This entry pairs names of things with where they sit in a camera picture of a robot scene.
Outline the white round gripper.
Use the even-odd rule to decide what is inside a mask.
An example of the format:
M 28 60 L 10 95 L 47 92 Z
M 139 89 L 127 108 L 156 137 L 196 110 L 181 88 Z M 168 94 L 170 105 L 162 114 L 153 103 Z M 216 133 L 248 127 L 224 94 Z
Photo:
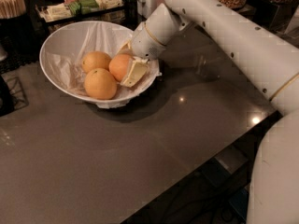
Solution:
M 124 87 L 132 88 L 148 71 L 149 60 L 156 60 L 165 50 L 154 35 L 149 31 L 146 23 L 141 22 L 134 30 L 131 41 L 127 41 L 119 49 L 119 54 L 134 54 L 137 57 L 129 59 L 127 72 L 121 81 Z

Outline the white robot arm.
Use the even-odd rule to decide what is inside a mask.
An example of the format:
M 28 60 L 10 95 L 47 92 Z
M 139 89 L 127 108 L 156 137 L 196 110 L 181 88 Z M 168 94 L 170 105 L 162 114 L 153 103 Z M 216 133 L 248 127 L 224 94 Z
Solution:
M 247 224 L 299 224 L 299 49 L 218 0 L 164 0 L 125 47 L 155 60 L 190 22 L 201 26 L 282 114 L 258 148 Z

